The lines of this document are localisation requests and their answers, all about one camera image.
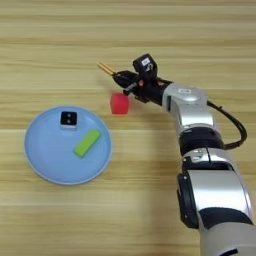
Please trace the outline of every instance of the red cube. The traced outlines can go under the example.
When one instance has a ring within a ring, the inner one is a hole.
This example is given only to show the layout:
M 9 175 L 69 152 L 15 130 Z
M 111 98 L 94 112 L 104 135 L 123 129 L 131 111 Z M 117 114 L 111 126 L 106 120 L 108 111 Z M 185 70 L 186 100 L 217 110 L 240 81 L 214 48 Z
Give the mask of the red cube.
M 126 115 L 129 110 L 129 98 L 122 93 L 113 93 L 110 101 L 112 114 Z

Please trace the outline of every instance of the green block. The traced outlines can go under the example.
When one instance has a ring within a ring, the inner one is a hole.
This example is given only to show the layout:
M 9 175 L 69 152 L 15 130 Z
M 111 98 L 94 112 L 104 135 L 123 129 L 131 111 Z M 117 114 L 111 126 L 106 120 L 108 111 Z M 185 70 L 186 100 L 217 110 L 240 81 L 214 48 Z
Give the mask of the green block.
M 74 153 L 79 157 L 83 157 L 99 139 L 100 135 L 98 130 L 90 130 L 74 148 Z

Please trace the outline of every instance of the small black and white block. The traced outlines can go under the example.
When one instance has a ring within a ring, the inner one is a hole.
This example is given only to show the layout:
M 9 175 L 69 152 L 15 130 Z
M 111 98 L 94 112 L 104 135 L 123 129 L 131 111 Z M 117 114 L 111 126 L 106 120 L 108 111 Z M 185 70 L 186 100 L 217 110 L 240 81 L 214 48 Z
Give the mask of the small black and white block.
M 76 129 L 77 113 L 76 112 L 61 112 L 60 125 L 63 129 Z

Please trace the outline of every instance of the wooden table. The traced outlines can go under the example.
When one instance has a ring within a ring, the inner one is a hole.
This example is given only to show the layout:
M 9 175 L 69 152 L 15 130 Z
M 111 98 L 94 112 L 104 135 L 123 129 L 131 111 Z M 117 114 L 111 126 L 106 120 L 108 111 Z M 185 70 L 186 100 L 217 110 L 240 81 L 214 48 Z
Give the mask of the wooden table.
M 256 199 L 255 13 L 255 0 L 1 0 L 1 255 L 199 255 L 179 220 L 174 121 L 134 99 L 128 116 L 111 115 L 120 89 L 96 65 L 132 69 L 149 52 L 161 77 L 205 89 L 248 129 L 232 155 Z M 65 104 L 97 113 L 113 136 L 111 163 L 85 185 L 46 182 L 23 154 L 29 122 Z

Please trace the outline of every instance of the light blue plate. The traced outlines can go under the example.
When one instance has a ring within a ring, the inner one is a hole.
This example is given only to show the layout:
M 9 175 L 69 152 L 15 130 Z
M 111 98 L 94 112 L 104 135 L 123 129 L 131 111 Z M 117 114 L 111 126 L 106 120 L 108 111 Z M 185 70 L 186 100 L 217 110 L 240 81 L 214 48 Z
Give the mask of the light blue plate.
M 61 128 L 62 111 L 77 112 L 77 129 Z M 101 136 L 80 158 L 73 149 L 91 129 L 99 130 Z M 106 168 L 112 153 L 111 136 L 105 123 L 95 114 L 71 106 L 52 108 L 37 116 L 27 129 L 24 144 L 25 155 L 35 172 L 61 185 L 94 179 Z

